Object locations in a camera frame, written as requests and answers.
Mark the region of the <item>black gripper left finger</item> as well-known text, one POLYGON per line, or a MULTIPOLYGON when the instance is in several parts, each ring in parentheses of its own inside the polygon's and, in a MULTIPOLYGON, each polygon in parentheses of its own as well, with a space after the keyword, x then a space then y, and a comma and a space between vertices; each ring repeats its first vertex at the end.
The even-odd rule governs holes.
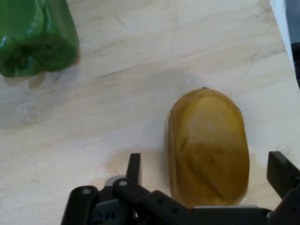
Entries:
POLYGON ((98 190, 81 186, 69 195, 63 225, 188 225, 191 212, 160 191, 140 182, 141 155, 132 153, 127 173, 98 190))

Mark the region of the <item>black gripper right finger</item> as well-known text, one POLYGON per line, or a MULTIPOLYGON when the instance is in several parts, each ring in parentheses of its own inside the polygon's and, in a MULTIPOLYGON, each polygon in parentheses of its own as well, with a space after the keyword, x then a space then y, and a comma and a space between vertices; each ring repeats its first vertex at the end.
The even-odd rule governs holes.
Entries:
POLYGON ((300 170, 280 151, 268 155, 267 180, 281 198, 269 217, 271 225, 300 223, 300 170))

